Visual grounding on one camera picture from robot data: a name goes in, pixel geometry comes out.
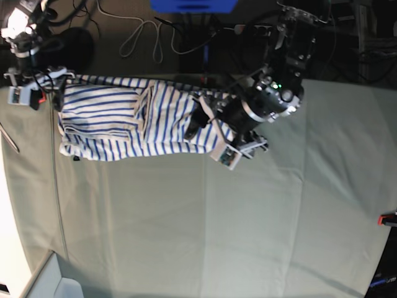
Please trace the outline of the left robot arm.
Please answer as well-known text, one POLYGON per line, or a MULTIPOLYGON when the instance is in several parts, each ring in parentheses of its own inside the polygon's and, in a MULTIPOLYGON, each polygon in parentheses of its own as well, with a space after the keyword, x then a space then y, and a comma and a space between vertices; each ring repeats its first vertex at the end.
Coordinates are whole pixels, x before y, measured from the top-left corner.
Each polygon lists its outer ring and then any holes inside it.
POLYGON ((198 106, 184 133, 192 140, 199 129, 211 124, 220 144, 216 160, 226 166, 242 156, 254 157, 257 149, 267 151, 267 140, 255 132, 265 122, 273 122, 297 111, 303 100, 302 80, 313 54, 316 33, 328 21, 330 1, 278 1, 280 14, 272 27, 264 61, 248 75, 224 89, 226 98, 194 94, 198 106))

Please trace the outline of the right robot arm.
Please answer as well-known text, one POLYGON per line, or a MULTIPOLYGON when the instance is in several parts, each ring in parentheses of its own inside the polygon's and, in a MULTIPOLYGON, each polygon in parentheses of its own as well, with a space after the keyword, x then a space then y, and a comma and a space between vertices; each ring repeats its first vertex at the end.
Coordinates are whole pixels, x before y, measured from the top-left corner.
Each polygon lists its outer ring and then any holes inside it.
POLYGON ((19 1, 1 27, 1 37, 9 44, 17 65, 4 73, 9 83, 7 102, 38 110, 51 100, 54 110, 64 105, 66 81, 75 74, 65 66, 50 62, 49 55, 65 47, 64 41, 48 28, 55 17, 51 1, 19 1))

